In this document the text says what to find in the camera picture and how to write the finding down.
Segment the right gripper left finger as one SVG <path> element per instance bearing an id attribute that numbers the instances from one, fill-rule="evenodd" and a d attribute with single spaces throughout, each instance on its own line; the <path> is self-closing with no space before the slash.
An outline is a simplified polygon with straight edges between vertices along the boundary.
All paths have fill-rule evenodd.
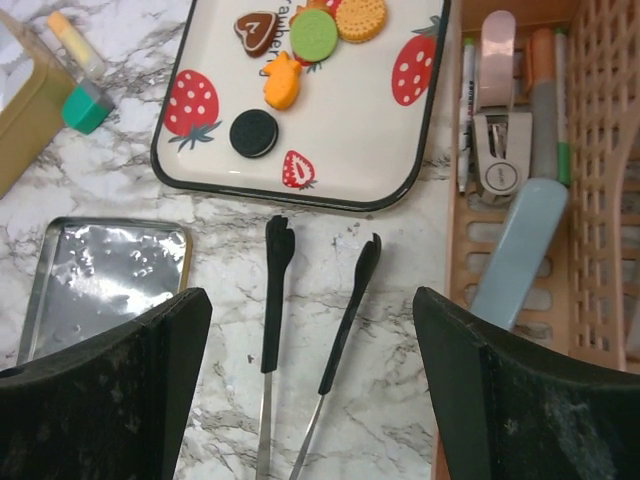
<path id="1" fill-rule="evenodd" d="M 211 317 L 205 290 L 188 288 L 2 371 L 2 478 L 172 478 Z"/>

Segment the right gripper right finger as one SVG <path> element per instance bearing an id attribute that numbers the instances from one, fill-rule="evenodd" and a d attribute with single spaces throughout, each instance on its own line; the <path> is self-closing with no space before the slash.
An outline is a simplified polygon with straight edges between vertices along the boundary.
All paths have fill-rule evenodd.
<path id="1" fill-rule="evenodd" d="M 496 327 L 431 288 L 413 300 L 453 479 L 636 479 L 639 378 Z"/>

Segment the gold cookie tin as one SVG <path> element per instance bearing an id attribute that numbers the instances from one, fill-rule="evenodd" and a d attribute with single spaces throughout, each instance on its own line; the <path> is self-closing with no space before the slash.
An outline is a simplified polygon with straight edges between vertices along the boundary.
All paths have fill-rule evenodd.
<path id="1" fill-rule="evenodd" d="M 1 194 L 64 126 L 76 82 L 27 25 L 1 12 Z"/>

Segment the black sandwich cookie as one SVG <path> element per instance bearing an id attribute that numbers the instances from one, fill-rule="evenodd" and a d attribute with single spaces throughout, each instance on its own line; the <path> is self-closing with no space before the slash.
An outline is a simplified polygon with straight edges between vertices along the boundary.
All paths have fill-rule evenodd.
<path id="1" fill-rule="evenodd" d="M 234 150 L 245 158 L 259 158 L 269 153 L 279 136 L 276 119 L 261 109 L 242 112 L 232 122 L 229 139 Z"/>

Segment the orange fish cookie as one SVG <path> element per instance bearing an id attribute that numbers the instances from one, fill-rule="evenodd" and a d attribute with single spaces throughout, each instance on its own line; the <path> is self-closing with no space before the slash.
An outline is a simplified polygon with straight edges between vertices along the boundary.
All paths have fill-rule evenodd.
<path id="1" fill-rule="evenodd" d="M 263 88 L 266 103 L 276 110 L 288 109 L 299 93 L 302 65 L 283 51 L 262 72 L 267 77 Z"/>

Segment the green round cookie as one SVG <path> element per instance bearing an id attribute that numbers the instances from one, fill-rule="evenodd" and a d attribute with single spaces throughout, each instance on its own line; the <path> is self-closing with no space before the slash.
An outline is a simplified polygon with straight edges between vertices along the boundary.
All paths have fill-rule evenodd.
<path id="1" fill-rule="evenodd" d="M 290 42 L 296 56 L 310 63 L 328 58 L 335 50 L 339 35 L 333 17 L 319 9 L 297 15 L 290 28 Z"/>

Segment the peach file organizer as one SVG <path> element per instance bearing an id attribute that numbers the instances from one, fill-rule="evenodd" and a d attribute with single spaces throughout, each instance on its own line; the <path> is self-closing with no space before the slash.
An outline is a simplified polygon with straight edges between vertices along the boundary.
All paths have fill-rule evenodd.
<path id="1" fill-rule="evenodd" d="M 635 479 L 639 257 L 635 1 L 449 1 L 447 289 L 413 302 L 439 435 L 436 479 Z"/>

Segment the tin lid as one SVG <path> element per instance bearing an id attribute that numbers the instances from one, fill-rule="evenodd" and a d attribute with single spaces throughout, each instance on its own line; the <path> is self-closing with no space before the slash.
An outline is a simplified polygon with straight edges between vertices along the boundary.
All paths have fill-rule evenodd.
<path id="1" fill-rule="evenodd" d="M 175 222 L 58 217 L 46 228 L 17 361 L 121 325 L 187 285 L 193 241 Z"/>

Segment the light blue stapler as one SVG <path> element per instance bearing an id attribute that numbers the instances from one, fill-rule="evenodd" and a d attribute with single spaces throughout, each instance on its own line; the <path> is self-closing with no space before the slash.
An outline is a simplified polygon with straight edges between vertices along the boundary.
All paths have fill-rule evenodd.
<path id="1" fill-rule="evenodd" d="M 511 203 L 504 228 L 477 285 L 470 312 L 513 329 L 568 201 L 568 190 L 547 178 L 527 180 Z"/>

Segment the grey orange pen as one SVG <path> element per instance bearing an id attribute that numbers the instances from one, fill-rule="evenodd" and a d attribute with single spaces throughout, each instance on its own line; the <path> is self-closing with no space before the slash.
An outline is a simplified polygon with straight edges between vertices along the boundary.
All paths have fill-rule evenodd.
<path id="1" fill-rule="evenodd" d="M 529 42 L 529 89 L 533 114 L 531 175 L 557 179 L 557 105 L 554 34 L 549 28 L 534 31 Z"/>

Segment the strawberry tray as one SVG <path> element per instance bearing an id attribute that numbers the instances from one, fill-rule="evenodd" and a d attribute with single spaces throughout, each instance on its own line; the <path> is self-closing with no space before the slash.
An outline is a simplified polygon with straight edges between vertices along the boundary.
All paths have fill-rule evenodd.
<path id="1" fill-rule="evenodd" d="M 300 91 L 274 148 L 245 158 L 231 146 L 232 122 L 266 110 L 263 67 L 291 52 L 294 1 L 191 4 L 153 141 L 151 165 L 165 185 L 354 212 L 387 208 L 421 169 L 451 5 L 391 1 L 373 39 L 340 41 L 304 65 Z M 278 15 L 264 54 L 249 56 L 234 31 L 250 12 Z"/>

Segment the black white marker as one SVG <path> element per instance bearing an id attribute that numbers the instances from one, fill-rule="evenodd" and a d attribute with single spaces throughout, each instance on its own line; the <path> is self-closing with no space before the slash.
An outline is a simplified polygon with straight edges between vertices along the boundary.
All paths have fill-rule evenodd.
<path id="1" fill-rule="evenodd" d="M 466 192 L 469 177 L 469 161 L 472 145 L 471 123 L 475 95 L 475 59 L 475 42 L 471 37 L 465 37 L 463 45 L 457 159 L 457 185 L 460 194 Z"/>

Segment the pink tape dispenser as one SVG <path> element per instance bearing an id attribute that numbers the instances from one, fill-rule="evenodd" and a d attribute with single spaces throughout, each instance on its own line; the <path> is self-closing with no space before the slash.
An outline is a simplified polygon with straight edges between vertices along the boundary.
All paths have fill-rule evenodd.
<path id="1" fill-rule="evenodd" d="M 516 21 L 506 10 L 489 14 L 481 28 L 476 110 L 513 104 Z"/>

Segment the green white marker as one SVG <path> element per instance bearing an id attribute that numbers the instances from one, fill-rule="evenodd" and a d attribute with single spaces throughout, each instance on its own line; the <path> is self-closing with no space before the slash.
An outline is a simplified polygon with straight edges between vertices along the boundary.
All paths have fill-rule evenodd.
<path id="1" fill-rule="evenodd" d="M 555 86 L 557 103 L 557 158 L 558 181 L 565 186 L 571 183 L 570 146 L 567 126 L 567 35 L 564 29 L 554 32 L 555 48 Z"/>

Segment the brown heart cookie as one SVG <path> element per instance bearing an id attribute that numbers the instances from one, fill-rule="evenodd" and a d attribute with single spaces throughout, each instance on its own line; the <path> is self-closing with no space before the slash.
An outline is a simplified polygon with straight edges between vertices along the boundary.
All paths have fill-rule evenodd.
<path id="1" fill-rule="evenodd" d="M 251 57 L 259 57 L 275 38 L 277 24 L 276 13 L 255 11 L 239 17 L 234 24 L 234 31 L 241 39 L 245 52 Z"/>

